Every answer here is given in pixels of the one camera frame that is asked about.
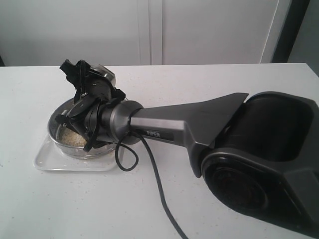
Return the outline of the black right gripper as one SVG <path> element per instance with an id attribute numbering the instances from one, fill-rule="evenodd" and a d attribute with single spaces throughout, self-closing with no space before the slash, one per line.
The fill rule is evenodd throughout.
<path id="1" fill-rule="evenodd" d="M 94 79 L 93 75 L 86 75 L 86 61 L 79 60 L 75 65 L 66 59 L 59 68 L 71 83 L 76 93 L 74 101 L 84 96 L 98 99 L 98 103 L 87 113 L 84 121 L 85 132 L 80 134 L 85 139 L 97 139 L 101 128 L 101 114 L 103 109 L 113 109 L 126 97 L 126 94 L 105 78 Z"/>

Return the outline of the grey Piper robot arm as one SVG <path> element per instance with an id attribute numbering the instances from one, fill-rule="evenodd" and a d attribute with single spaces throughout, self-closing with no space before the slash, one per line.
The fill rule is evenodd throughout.
<path id="1" fill-rule="evenodd" d="M 229 208 L 319 236 L 319 108 L 281 92 L 233 93 L 144 108 L 113 86 L 114 73 L 86 61 L 60 66 L 76 90 L 56 121 L 81 135 L 84 151 L 130 149 L 152 139 L 187 150 L 196 177 Z"/>

